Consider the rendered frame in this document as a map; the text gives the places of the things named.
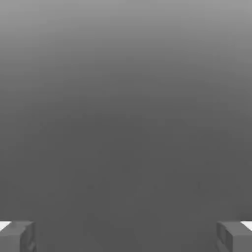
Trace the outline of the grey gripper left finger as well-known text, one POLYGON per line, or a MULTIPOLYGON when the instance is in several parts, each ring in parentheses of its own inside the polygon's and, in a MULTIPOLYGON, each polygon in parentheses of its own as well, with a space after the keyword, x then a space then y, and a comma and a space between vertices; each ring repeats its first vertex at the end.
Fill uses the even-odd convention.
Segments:
POLYGON ((0 252, 37 252, 35 222, 0 220, 0 252))

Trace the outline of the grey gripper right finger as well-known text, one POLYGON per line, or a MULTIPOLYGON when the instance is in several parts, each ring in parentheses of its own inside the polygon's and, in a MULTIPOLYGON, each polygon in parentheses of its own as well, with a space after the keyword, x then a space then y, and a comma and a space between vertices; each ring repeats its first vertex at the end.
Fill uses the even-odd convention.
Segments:
POLYGON ((252 221, 219 221, 216 233, 218 252, 252 252, 252 221))

